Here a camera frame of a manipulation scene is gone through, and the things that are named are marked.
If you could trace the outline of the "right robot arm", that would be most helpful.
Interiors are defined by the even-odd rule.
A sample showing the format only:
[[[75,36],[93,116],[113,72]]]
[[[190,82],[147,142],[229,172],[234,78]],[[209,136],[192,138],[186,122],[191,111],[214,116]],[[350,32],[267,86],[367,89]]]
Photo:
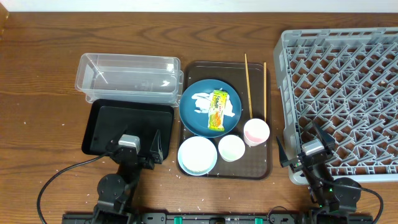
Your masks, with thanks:
[[[309,186],[310,196],[318,208],[299,215],[296,223],[351,223],[349,215],[357,209],[361,197],[360,185],[353,179],[334,179],[326,161],[331,159],[335,139],[318,124],[313,125],[318,137],[303,145],[296,157],[289,159],[279,140],[279,160],[282,167],[293,173],[302,172]]]

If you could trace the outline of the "blue plate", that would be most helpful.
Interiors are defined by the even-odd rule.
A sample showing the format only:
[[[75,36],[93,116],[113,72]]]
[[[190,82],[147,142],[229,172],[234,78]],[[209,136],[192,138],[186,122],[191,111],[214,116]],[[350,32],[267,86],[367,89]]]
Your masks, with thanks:
[[[213,93],[214,90],[222,90],[228,93],[233,105],[234,117],[224,115],[224,131],[212,131],[208,129],[208,113],[195,112],[195,93]],[[180,100],[180,119],[185,128],[193,134],[206,138],[217,138],[232,131],[238,124],[242,113],[241,100],[236,90],[229,84],[215,79],[205,79],[190,85],[183,93]]]

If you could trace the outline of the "clear plastic bin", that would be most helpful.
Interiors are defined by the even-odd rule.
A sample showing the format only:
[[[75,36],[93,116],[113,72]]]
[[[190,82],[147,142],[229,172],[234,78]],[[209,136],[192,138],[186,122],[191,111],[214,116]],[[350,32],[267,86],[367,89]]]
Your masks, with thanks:
[[[177,107],[182,86],[180,60],[152,55],[85,53],[75,80],[89,103],[106,99]]]

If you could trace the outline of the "left wooden chopstick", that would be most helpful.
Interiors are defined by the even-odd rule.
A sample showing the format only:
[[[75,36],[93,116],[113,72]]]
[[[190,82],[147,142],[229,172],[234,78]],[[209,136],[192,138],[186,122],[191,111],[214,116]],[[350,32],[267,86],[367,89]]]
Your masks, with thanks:
[[[247,93],[248,93],[249,117],[250,117],[250,119],[252,119],[251,89],[250,89],[250,82],[249,82],[248,57],[247,57],[246,53],[244,53],[244,63],[245,63],[245,74],[246,74],[246,86],[247,86]]]

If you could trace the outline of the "wooden chopstick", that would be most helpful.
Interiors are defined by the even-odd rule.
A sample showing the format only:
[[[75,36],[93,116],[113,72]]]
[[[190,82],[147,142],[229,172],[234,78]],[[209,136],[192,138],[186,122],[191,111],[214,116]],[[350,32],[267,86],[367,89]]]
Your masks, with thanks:
[[[263,63],[264,67],[264,121],[267,122],[267,63]]]
[[[250,82],[249,82],[248,57],[247,57],[246,53],[244,53],[244,63],[245,63],[245,74],[246,74],[246,86],[247,86],[247,93],[248,93],[249,117],[250,117],[250,119],[252,119],[251,89],[250,89]]]

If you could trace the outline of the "light blue white bowl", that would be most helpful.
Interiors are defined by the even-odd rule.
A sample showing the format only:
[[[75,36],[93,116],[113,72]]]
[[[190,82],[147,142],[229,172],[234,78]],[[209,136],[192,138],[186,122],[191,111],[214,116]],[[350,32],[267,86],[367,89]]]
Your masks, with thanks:
[[[218,153],[215,145],[207,138],[194,136],[181,143],[177,159],[180,168],[188,175],[201,176],[215,166]]]

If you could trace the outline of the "yellow green snack wrapper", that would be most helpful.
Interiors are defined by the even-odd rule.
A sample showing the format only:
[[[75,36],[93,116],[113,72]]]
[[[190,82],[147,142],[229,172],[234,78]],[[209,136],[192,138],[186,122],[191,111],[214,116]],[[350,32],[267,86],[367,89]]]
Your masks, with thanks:
[[[212,131],[224,131],[223,119],[228,93],[222,90],[214,90],[208,112],[208,129]]]

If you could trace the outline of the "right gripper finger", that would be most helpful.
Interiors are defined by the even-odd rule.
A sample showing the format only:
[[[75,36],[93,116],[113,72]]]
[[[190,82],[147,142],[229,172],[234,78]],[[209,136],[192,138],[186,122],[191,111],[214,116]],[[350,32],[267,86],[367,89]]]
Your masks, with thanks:
[[[293,167],[294,161],[289,160],[287,158],[287,155],[284,151],[284,147],[282,146],[282,143],[278,137],[276,137],[276,141],[277,141],[278,148],[279,148],[279,162],[280,162],[281,167]]]
[[[335,148],[335,139],[328,132],[324,131],[317,123],[312,121],[312,124],[315,128],[319,136],[319,140],[325,149],[334,149]]]

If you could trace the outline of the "white tissue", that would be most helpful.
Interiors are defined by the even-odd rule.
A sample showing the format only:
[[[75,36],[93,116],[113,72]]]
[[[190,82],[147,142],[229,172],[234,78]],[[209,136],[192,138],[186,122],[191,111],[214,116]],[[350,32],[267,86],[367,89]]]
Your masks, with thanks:
[[[192,99],[195,100],[195,112],[197,113],[208,113],[211,105],[211,100],[213,93],[195,93]],[[229,96],[227,96],[226,106],[224,109],[224,115],[229,117],[234,117],[233,105],[230,101]]]

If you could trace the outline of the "brown serving tray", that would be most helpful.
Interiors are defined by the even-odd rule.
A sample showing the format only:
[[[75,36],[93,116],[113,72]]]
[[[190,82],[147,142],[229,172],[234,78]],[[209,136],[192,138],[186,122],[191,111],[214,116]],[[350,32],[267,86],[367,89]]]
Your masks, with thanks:
[[[258,63],[249,63],[249,82],[251,89],[252,117],[264,120],[264,67]],[[246,86],[245,63],[233,62],[193,62],[187,69],[183,84],[183,92],[195,82],[205,79],[220,80],[233,87],[242,104],[242,113],[235,128],[217,138],[207,138],[215,146],[227,135],[236,135],[243,138],[244,124],[250,119],[248,93]],[[267,108],[270,107],[270,87],[267,79]],[[267,112],[267,121],[271,117]],[[180,127],[179,140],[184,142],[190,137],[197,136],[185,128],[182,123]],[[261,180],[266,178],[272,170],[272,140],[258,146],[246,146],[244,155],[234,161],[226,162],[218,156],[214,168],[205,177]]]

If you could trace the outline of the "black plastic tray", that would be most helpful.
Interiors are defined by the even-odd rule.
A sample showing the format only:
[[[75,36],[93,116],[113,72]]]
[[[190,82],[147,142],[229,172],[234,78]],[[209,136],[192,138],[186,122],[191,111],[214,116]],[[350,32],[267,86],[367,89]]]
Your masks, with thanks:
[[[141,149],[146,149],[159,130],[163,158],[166,159],[173,122],[174,109],[171,106],[96,100],[91,106],[81,150],[87,155],[104,154],[107,143],[121,132],[139,137]]]

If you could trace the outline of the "pink white cup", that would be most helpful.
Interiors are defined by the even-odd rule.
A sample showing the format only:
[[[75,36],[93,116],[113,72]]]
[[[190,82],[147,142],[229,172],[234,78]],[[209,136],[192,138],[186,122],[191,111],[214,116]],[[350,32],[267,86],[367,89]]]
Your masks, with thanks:
[[[248,146],[258,146],[268,140],[271,131],[264,120],[253,118],[245,123],[243,133]]]

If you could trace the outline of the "grey dishwasher rack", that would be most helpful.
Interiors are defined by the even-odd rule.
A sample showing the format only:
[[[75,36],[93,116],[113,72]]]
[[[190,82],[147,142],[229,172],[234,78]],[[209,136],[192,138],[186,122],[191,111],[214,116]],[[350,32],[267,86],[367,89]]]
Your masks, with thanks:
[[[288,158],[317,136],[335,140],[334,178],[397,180],[397,29],[285,30],[275,49]]]

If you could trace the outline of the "white green cup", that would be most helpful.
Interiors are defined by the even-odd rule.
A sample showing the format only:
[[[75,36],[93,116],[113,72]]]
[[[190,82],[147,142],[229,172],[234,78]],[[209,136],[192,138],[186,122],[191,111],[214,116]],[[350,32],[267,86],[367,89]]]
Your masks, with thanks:
[[[236,135],[227,135],[218,143],[218,151],[226,162],[234,162],[245,153],[244,141]]]

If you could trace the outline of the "right wooden chopstick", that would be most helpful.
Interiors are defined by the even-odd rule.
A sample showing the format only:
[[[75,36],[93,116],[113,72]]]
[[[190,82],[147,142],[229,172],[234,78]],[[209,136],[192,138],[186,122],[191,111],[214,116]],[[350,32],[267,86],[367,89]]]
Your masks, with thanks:
[[[267,63],[263,63],[264,67],[264,121],[267,122]]]

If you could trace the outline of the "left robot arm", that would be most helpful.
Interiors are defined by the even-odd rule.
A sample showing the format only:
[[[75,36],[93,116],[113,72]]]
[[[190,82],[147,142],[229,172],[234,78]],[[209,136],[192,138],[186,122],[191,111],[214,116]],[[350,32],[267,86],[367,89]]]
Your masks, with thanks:
[[[139,212],[131,208],[141,170],[153,170],[164,160],[161,131],[147,135],[122,129],[106,145],[108,156],[119,165],[115,174],[104,176],[98,183],[99,195],[90,223],[140,223]]]

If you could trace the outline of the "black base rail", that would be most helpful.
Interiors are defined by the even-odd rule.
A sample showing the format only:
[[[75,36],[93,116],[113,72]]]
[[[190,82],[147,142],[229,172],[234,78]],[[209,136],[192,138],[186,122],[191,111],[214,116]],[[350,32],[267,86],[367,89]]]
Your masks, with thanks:
[[[309,218],[304,214],[272,213],[270,215],[181,215],[165,213],[143,213],[117,215],[101,212],[90,214],[64,214],[63,224],[90,223],[136,223],[136,224],[299,224],[299,223],[372,223],[373,218],[364,215],[338,217],[336,215],[319,214],[317,218]]]

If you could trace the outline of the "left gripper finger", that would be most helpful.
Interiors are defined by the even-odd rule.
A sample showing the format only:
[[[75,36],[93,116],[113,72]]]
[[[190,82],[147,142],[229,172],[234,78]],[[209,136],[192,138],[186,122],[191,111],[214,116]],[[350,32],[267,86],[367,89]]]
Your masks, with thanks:
[[[163,157],[163,152],[162,152],[161,137],[160,137],[159,129],[155,132],[155,136],[154,136],[154,139],[151,144],[149,152],[150,152],[151,157],[153,158],[155,164],[163,163],[164,157]]]
[[[121,139],[122,135],[126,133],[128,126],[123,127],[120,131],[116,133],[107,143],[107,146],[115,146],[118,145],[119,140]]]

